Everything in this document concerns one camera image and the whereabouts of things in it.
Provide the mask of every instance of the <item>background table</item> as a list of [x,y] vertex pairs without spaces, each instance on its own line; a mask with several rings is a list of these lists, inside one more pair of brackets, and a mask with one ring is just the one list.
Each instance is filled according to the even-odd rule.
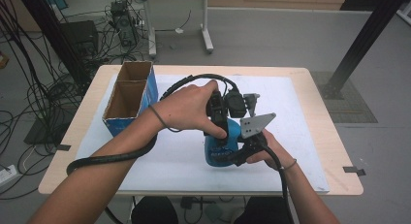
[[[47,173],[40,184],[41,193],[51,193],[66,177],[67,165],[75,159],[79,145],[90,125],[93,115],[104,95],[111,77],[120,66],[103,66],[81,103],[63,144],[71,145],[69,151],[57,151]],[[342,167],[352,166],[347,152],[334,128],[330,116],[318,93],[309,72],[302,68],[269,67],[207,67],[207,66],[154,66],[157,75],[214,73],[223,76],[271,76],[288,77],[292,80],[300,100],[302,112],[311,137],[324,167],[330,192],[328,195],[360,195],[363,187],[356,174],[346,174]]]
[[[165,0],[163,2],[163,5],[172,5],[175,3],[176,5],[188,5],[188,3],[191,3],[192,1],[185,1],[185,4],[176,4],[174,0]],[[203,38],[205,40],[205,48],[208,52],[212,52],[214,50],[214,47],[211,42],[211,38],[209,37],[208,33],[208,16],[207,16],[207,0],[203,0],[202,3],[202,9],[203,9],[203,23],[201,24],[201,29],[203,33]],[[142,0],[142,4],[144,6],[144,11],[145,11],[145,21],[147,25],[147,31],[148,31],[148,53],[149,55],[154,58],[157,54],[157,49],[156,49],[156,40],[155,40],[155,29],[152,26],[152,16],[151,16],[151,7],[149,4],[149,0]],[[164,12],[164,15],[167,16],[169,13],[167,11],[164,11],[164,7],[160,8],[161,11]]]

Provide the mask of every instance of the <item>hand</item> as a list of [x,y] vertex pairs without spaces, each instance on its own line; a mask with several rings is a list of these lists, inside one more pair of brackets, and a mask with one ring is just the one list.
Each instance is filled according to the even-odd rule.
[[[263,130],[263,135],[264,135],[264,137],[266,137],[267,145],[277,155],[277,157],[280,160],[280,163],[283,167],[287,168],[288,166],[290,166],[294,163],[294,158],[287,152],[287,150],[284,149],[284,147],[277,141],[277,139],[274,137],[274,135],[272,133],[270,133],[268,130],[264,129]],[[248,157],[247,158],[247,163],[252,164],[252,163],[260,162],[262,160],[265,160],[266,164],[269,167],[277,170],[277,167],[275,166],[274,160],[265,151],[260,151],[256,154]]]
[[227,133],[206,116],[206,103],[214,90],[218,90],[215,80],[200,87],[189,85],[154,104],[153,108],[168,127],[179,130],[198,129],[215,138],[224,139]]

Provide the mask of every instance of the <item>forearm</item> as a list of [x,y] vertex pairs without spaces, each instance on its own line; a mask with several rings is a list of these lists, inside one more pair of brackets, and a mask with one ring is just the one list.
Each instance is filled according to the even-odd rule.
[[[144,147],[162,125],[149,111],[92,156],[128,153]],[[93,223],[135,160],[79,168],[72,172],[30,220],[32,223]]]
[[339,223],[323,200],[311,187],[300,166],[296,164],[285,172],[288,188],[301,224]]

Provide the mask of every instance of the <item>cardboard box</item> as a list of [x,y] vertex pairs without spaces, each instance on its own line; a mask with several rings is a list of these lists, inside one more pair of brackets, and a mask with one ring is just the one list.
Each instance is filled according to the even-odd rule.
[[124,62],[115,81],[103,121],[116,136],[148,105],[158,101],[152,62]]

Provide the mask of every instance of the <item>table top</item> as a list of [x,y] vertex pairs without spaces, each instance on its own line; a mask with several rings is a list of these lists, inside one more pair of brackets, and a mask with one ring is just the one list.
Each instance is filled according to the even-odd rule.
[[[68,151],[58,150],[54,155],[39,186],[41,193],[51,193],[66,177],[66,167],[75,160],[80,143],[90,126],[94,113],[107,90],[112,76],[118,73],[120,67],[120,65],[108,65],[99,69],[62,141],[62,144],[70,145],[71,148]],[[342,167],[352,166],[352,163],[317,87],[306,69],[155,65],[154,70],[156,75],[197,75],[207,72],[222,76],[243,75],[290,78],[330,187],[330,192],[327,195],[360,195],[363,193],[364,190],[358,176],[356,174],[346,174],[343,171]]]

